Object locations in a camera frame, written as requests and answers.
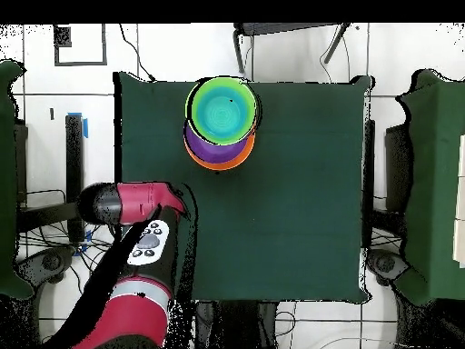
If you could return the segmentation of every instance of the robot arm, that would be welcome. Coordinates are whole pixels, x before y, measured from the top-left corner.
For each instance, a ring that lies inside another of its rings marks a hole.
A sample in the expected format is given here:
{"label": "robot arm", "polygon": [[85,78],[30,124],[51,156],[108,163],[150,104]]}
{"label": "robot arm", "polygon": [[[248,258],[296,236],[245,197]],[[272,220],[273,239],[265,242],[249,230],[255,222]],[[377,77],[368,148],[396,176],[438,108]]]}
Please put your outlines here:
{"label": "robot arm", "polygon": [[168,184],[146,183],[96,184],[82,192],[78,209],[85,221],[133,226],[104,255],[70,317],[43,347],[160,349],[184,212],[172,191]]}

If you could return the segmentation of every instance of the black chair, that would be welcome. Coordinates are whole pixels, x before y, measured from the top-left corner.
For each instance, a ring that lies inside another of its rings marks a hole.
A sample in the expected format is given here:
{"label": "black chair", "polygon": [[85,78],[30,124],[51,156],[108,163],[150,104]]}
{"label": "black chair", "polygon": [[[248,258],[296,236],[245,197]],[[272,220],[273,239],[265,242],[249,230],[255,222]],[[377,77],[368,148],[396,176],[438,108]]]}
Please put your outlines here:
{"label": "black chair", "polygon": [[341,24],[339,33],[334,38],[331,43],[331,47],[324,59],[324,63],[327,65],[332,57],[332,54],[336,50],[339,42],[344,35],[345,30],[350,25],[350,23],[234,23],[234,32],[232,34],[232,39],[234,41],[234,48],[236,51],[237,64],[239,66],[239,72],[244,73],[241,48],[239,47],[239,35],[244,36],[257,36],[257,35],[267,35],[267,34],[276,34],[278,32],[288,32],[295,31],[298,29],[304,28],[314,28],[325,25],[337,25]]}

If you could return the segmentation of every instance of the black frame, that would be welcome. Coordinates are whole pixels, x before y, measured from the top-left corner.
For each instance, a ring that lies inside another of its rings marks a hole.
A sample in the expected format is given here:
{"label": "black frame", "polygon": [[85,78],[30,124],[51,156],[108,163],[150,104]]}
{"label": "black frame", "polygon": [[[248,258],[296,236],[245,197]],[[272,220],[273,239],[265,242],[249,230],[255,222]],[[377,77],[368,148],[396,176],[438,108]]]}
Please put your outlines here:
{"label": "black frame", "polygon": [[328,54],[324,58],[324,63],[326,65],[330,62],[332,54],[334,54],[334,51],[338,47],[339,42],[341,41],[346,29],[349,27],[351,23],[234,23],[232,41],[234,43],[234,50],[237,58],[237,65],[239,66],[239,72],[241,74],[244,73],[241,48],[239,46],[239,35],[254,37],[257,35],[275,34],[278,32],[288,32],[295,31],[298,29],[316,28],[319,26],[337,24],[341,24],[341,28],[334,40],[332,41]]}
{"label": "black frame", "polygon": [[106,61],[106,28],[105,24],[102,24],[102,61],[101,62],[60,62],[60,47],[70,47],[71,40],[69,38],[71,28],[65,27],[68,33],[68,40],[60,44],[59,38],[63,33],[64,28],[54,25],[54,65],[55,66],[78,66],[78,65],[107,65]]}

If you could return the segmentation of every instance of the chair leg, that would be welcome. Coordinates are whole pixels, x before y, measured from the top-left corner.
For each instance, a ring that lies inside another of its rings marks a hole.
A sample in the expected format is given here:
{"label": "chair leg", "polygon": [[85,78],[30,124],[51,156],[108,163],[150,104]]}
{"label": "chair leg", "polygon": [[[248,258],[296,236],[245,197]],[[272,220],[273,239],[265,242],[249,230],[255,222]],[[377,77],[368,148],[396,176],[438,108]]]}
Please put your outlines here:
{"label": "chair leg", "polygon": [[336,48],[338,47],[339,45],[339,42],[341,41],[343,35],[344,35],[344,32],[345,30],[349,27],[351,23],[342,23],[341,25],[341,29],[339,30],[336,38],[334,39],[334,41],[332,42],[331,44],[331,47],[330,47],[330,51],[328,52],[328,54],[326,55],[325,59],[324,59],[324,63],[327,65],[331,58],[332,58],[332,54],[334,54],[334,51],[336,50]]}
{"label": "chair leg", "polygon": [[232,39],[234,41],[234,49],[236,51],[236,58],[237,58],[237,65],[239,66],[239,72],[243,74],[243,63],[242,63],[242,55],[241,55],[241,48],[239,47],[239,31],[237,29],[234,30],[232,33]]}

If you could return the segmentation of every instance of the purple bowl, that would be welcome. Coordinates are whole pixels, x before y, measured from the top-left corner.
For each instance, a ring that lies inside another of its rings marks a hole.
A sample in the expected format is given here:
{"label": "purple bowl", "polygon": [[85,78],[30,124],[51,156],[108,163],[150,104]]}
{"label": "purple bowl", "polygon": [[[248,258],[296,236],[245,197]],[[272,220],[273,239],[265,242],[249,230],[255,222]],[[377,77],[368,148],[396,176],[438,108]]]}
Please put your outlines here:
{"label": "purple bowl", "polygon": [[247,138],[244,138],[232,145],[210,144],[196,135],[187,121],[184,123],[184,138],[191,151],[198,158],[210,164],[223,164],[231,161],[241,153],[247,143]]}

